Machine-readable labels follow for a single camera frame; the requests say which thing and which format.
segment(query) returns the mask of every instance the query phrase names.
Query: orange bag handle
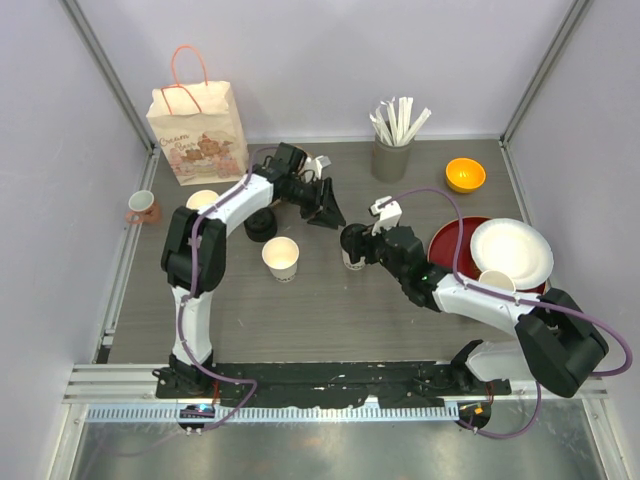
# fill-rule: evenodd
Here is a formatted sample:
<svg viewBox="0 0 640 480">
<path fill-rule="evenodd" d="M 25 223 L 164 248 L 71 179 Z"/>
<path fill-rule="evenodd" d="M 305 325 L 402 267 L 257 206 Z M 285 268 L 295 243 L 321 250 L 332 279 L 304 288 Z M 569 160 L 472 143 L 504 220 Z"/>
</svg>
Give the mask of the orange bag handle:
<svg viewBox="0 0 640 480">
<path fill-rule="evenodd" d="M 171 73 L 173 73 L 173 79 L 176 81 L 176 85 L 180 85 L 180 80 L 178 80 L 178 75 L 176 74 L 176 56 L 181 50 L 192 50 L 197 56 L 198 60 L 200 60 L 200 66 L 202 67 L 202 73 L 204 73 L 204 84 L 209 85 L 209 79 L 207 78 L 207 67 L 204 64 L 204 60 L 202 59 L 202 55 L 197 48 L 192 47 L 191 45 L 180 45 L 176 48 L 176 51 L 173 52 L 173 57 L 171 57 Z"/>
<path fill-rule="evenodd" d="M 191 98 L 191 100 L 193 100 L 193 103 L 195 103 L 195 104 L 196 104 L 196 107 L 198 107 L 198 111 L 199 111 L 200 113 L 202 113 L 202 108 L 200 108 L 200 105 L 198 104 L 198 102 L 196 101 L 196 99 L 195 99 L 195 98 L 193 98 L 193 95 L 191 95 L 191 92 L 190 92 L 189 90 L 187 90 L 187 89 L 186 89 L 184 86 L 182 86 L 182 85 L 170 85 L 170 86 L 168 86 L 168 87 L 162 87 L 162 88 L 160 89 L 160 91 L 162 92 L 162 98 L 164 98 L 164 103 L 166 103 L 166 104 L 167 104 L 167 108 L 169 108 L 169 115 L 173 115 L 173 110 L 171 110 L 171 105 L 169 105 L 169 101 L 167 100 L 167 96 L 164 94 L 164 91 L 165 91 L 167 88 L 181 88 L 181 89 L 183 89 L 185 92 L 187 92 L 187 95 L 189 95 L 189 97 Z"/>
</svg>

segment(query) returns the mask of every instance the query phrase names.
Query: white wall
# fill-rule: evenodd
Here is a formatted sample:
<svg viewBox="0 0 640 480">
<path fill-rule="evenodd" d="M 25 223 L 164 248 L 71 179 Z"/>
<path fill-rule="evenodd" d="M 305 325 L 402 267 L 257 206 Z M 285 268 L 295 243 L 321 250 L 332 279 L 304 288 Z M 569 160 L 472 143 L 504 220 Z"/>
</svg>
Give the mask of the white wall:
<svg viewBox="0 0 640 480">
<path fill-rule="evenodd" d="M 56 0 L 0 15 L 0 478 L 42 479 L 144 149 Z"/>
<path fill-rule="evenodd" d="M 594 2 L 513 141 L 534 225 L 558 283 L 640 353 L 640 3 Z M 640 367 L 608 382 L 640 444 Z M 640 465 L 634 469 L 640 475 Z"/>
<path fill-rule="evenodd" d="M 424 134 L 501 134 L 571 0 L 81 0 L 140 115 L 178 45 L 230 80 L 250 140 L 370 137 L 409 94 Z M 188 53 L 183 81 L 201 81 Z"/>
</svg>

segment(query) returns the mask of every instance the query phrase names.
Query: red tray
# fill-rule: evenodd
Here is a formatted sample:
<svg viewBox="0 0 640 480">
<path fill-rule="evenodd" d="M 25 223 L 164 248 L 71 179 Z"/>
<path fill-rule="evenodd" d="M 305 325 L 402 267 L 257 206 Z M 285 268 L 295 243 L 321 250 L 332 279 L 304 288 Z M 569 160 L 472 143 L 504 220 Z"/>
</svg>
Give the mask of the red tray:
<svg viewBox="0 0 640 480">
<path fill-rule="evenodd" d="M 462 249 L 458 258 L 458 270 L 463 275 L 475 280 L 480 276 L 480 270 L 471 256 L 471 237 L 473 232 L 482 225 L 488 217 L 464 217 L 462 219 Z M 427 251 L 427 260 L 443 267 L 453 267 L 453 254 L 458 241 L 458 220 L 447 223 L 434 235 Z M 527 292 L 544 293 L 545 285 L 538 285 Z"/>
</svg>

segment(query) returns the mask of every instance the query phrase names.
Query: paper bag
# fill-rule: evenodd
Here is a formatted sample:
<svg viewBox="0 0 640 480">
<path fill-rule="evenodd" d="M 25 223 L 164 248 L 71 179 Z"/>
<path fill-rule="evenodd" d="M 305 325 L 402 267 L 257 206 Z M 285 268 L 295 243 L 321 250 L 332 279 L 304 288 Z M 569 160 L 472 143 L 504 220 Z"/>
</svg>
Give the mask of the paper bag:
<svg viewBox="0 0 640 480">
<path fill-rule="evenodd" d="M 174 62 L 182 49 L 198 55 L 205 81 L 183 85 Z M 229 82 L 207 79 L 200 53 L 183 45 L 171 60 L 175 85 L 153 90 L 147 119 L 180 185 L 237 181 L 249 160 L 240 115 Z"/>
</svg>

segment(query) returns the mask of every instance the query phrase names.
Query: gray cup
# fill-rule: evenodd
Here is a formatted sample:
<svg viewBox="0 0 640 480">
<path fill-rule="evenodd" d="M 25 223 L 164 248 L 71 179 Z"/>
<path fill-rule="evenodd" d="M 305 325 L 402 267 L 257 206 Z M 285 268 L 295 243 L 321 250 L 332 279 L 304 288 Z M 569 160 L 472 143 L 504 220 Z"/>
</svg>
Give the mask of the gray cup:
<svg viewBox="0 0 640 480">
<path fill-rule="evenodd" d="M 395 183 L 402 180 L 407 170 L 409 156 L 413 148 L 413 140 L 402 147 L 386 145 L 376 136 L 373 144 L 373 158 L 371 159 L 371 173 L 381 182 Z"/>
</svg>

